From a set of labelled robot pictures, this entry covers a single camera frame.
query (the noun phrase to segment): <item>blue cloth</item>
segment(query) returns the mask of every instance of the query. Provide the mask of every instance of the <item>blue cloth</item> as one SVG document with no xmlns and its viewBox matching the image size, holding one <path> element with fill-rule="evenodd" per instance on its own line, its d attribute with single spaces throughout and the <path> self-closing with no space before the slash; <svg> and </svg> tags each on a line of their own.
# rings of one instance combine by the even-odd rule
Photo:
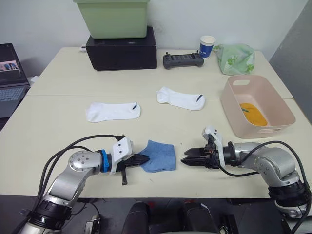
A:
<svg viewBox="0 0 312 234">
<path fill-rule="evenodd" d="M 141 167 L 146 172 L 173 171 L 176 169 L 176 154 L 173 145 L 148 141 L 147 147 L 139 154 L 150 157 Z"/>
</svg>

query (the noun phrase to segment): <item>white table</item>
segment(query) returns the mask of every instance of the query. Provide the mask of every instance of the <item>white table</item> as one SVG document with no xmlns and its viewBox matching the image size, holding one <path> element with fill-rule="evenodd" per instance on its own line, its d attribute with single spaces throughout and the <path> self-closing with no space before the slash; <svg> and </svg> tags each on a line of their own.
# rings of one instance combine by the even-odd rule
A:
<svg viewBox="0 0 312 234">
<path fill-rule="evenodd" d="M 85 109 L 93 101 L 140 103 L 141 117 L 132 120 L 112 120 L 89 123 Z M 173 144 L 176 170 L 147 173 L 142 168 L 127 169 L 128 185 L 121 185 L 121 175 L 99 174 L 87 180 L 81 196 L 85 197 L 268 197 L 268 186 L 259 175 L 233 178 L 220 170 L 189 167 L 180 162 L 183 152 L 203 147 L 202 129 L 211 124 L 223 135 L 223 144 L 235 142 L 265 142 L 278 139 L 290 144 L 299 154 L 312 183 L 312 126 L 292 99 L 285 102 L 296 117 L 296 123 L 276 137 L 262 139 L 237 138 L 224 115 L 219 98 L 207 98 L 201 111 L 189 111 L 153 98 L 122 96 L 62 96 L 27 95 L 5 128 L 0 132 L 0 194 L 35 195 L 39 177 L 47 159 L 71 142 L 94 134 L 125 134 L 134 142 L 135 152 L 147 145 L 148 139 Z M 113 139 L 92 139 L 82 145 L 92 150 L 109 150 Z M 57 163 L 51 181 L 63 171 L 72 150 Z M 227 169 L 244 173 L 245 169 Z"/>
<path fill-rule="evenodd" d="M 177 92 L 203 94 L 219 98 L 229 76 L 221 73 L 215 53 L 205 59 L 203 67 L 181 67 L 166 70 L 162 57 L 168 53 L 189 54 L 194 50 L 158 50 L 157 69 L 101 71 L 93 69 L 87 53 L 76 47 L 62 48 L 29 95 L 85 95 L 154 98 L 155 91 L 167 86 Z M 260 51 L 255 52 L 253 75 L 269 80 L 282 98 L 292 98 L 284 83 Z"/>
</svg>

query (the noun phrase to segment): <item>paper cup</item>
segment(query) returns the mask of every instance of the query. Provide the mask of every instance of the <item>paper cup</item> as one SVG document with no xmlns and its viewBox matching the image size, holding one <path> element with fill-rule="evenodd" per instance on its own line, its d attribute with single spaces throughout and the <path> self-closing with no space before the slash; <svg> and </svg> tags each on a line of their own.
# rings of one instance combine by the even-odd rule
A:
<svg viewBox="0 0 312 234">
<path fill-rule="evenodd" d="M 200 48 L 199 48 L 199 54 L 203 58 L 209 57 L 213 46 L 215 43 L 215 38 L 212 36 L 202 36 L 200 38 Z"/>
</svg>

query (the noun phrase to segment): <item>laptop screen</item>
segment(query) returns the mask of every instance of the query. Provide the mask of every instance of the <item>laptop screen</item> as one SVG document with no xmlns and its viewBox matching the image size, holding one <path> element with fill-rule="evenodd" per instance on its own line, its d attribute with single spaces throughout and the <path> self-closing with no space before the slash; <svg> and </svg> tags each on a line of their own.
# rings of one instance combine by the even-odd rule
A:
<svg viewBox="0 0 312 234">
<path fill-rule="evenodd" d="M 28 83 L 11 43 L 0 44 L 0 86 Z"/>
</svg>

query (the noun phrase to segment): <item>laptop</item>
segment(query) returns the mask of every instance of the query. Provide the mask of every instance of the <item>laptop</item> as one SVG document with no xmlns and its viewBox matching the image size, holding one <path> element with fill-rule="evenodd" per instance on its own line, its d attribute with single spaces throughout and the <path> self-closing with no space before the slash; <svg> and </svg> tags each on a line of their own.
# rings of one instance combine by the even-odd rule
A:
<svg viewBox="0 0 312 234">
<path fill-rule="evenodd" d="M 10 117 L 29 89 L 12 43 L 0 44 L 0 118 Z"/>
</svg>

